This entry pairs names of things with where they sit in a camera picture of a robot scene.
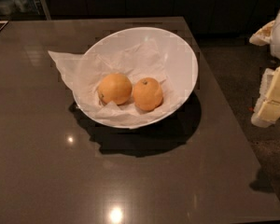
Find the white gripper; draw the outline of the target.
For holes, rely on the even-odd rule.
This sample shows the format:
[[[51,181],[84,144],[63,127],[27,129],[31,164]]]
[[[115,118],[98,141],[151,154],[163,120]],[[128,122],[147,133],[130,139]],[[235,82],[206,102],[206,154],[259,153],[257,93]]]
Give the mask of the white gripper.
[[[249,38],[253,45],[264,46],[270,43],[272,56],[280,60],[280,13],[275,21],[270,21]],[[275,70],[267,68],[259,87],[259,98],[254,107],[251,123],[267,128],[280,119],[280,66]]]

